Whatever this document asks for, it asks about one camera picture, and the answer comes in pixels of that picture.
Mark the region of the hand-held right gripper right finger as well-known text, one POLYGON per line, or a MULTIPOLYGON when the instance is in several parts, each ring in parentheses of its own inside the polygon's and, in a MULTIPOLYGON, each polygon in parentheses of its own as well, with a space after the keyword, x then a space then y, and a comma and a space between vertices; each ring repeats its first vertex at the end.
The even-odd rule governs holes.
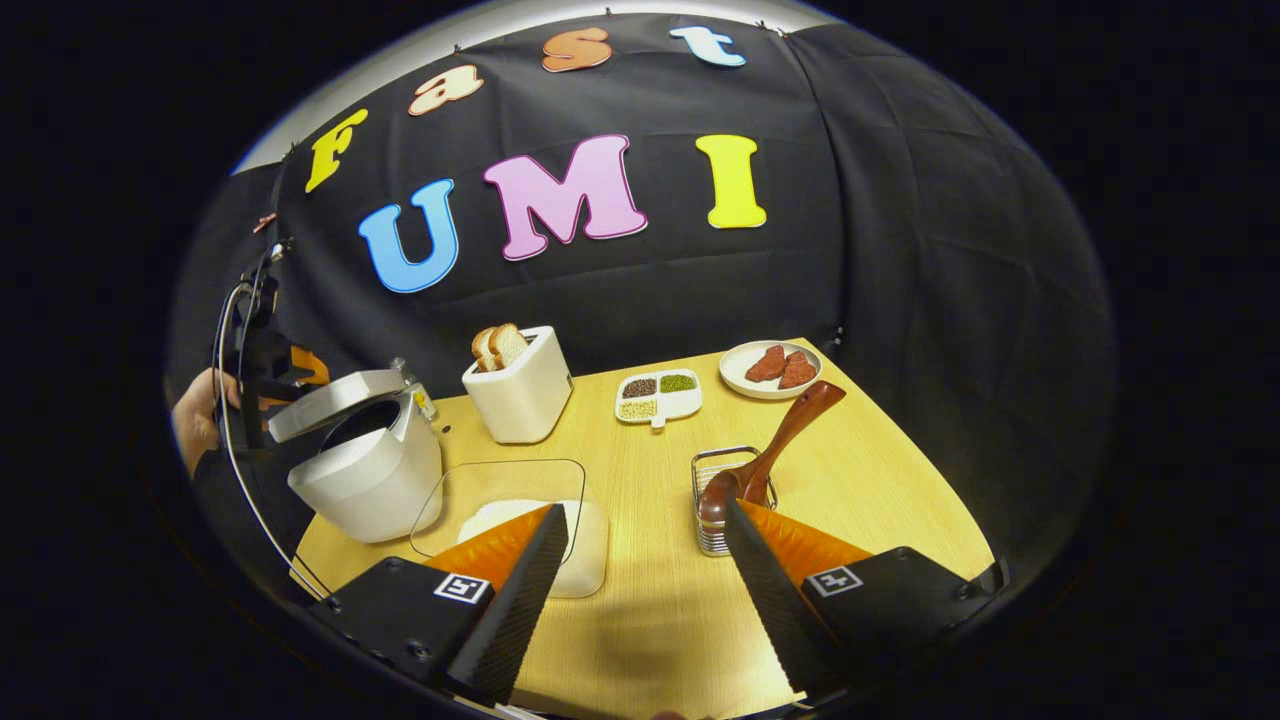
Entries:
POLYGON ((940 657, 1006 585, 1006 562, 964 578, 923 552, 879 553, 733 500, 724 537, 787 683, 863 691, 940 657))

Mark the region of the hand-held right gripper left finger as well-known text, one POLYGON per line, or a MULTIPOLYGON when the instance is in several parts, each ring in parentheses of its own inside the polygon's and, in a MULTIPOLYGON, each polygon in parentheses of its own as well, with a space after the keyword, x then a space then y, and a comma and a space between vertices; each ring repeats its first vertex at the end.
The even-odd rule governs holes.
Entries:
POLYGON ((310 616, 393 676, 495 706, 511 697, 568 544, 564 506, 544 503, 425 562, 383 559, 310 616))

